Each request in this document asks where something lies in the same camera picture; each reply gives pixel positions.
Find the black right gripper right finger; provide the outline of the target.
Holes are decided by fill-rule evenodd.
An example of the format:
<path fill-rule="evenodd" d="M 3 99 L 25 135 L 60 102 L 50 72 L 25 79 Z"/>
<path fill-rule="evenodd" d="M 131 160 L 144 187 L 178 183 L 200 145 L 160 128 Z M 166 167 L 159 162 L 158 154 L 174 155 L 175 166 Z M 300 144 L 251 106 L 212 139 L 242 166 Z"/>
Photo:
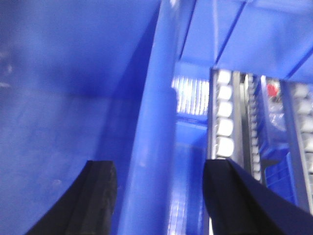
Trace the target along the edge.
<path fill-rule="evenodd" d="M 216 235 L 311 235 L 313 217 L 232 160 L 206 160 L 203 197 Z"/>

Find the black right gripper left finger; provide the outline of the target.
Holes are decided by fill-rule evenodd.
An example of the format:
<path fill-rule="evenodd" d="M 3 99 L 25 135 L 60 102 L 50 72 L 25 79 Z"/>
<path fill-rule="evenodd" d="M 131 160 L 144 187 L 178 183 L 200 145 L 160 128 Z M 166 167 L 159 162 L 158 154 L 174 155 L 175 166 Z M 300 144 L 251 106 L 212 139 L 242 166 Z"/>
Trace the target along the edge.
<path fill-rule="evenodd" d="M 117 199 L 112 161 L 87 161 L 73 184 L 29 235 L 108 235 Z"/>

